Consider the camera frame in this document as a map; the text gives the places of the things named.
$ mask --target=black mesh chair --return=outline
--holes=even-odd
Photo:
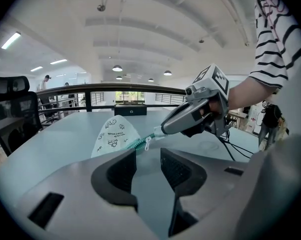
[[[9,156],[42,125],[38,98],[25,76],[0,77],[0,145]]]

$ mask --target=black box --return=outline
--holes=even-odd
[[[114,115],[127,116],[146,116],[147,106],[145,104],[116,104],[114,109]]]

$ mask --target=gray pants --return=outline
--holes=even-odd
[[[268,134],[268,140],[267,140],[266,147],[265,147],[265,150],[267,150],[270,147],[270,145],[272,145],[275,142],[275,137],[276,137],[278,130],[279,130],[278,126],[275,128],[269,128],[262,122],[261,129],[260,129],[260,132],[258,135],[258,146],[261,145],[263,139]]]

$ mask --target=forearm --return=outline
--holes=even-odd
[[[276,87],[267,86],[247,77],[239,85],[229,90],[229,110],[244,108],[260,103],[272,95],[276,89]]]

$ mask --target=striped sleeve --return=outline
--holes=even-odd
[[[257,45],[250,78],[282,88],[301,58],[301,29],[281,0],[256,0]]]

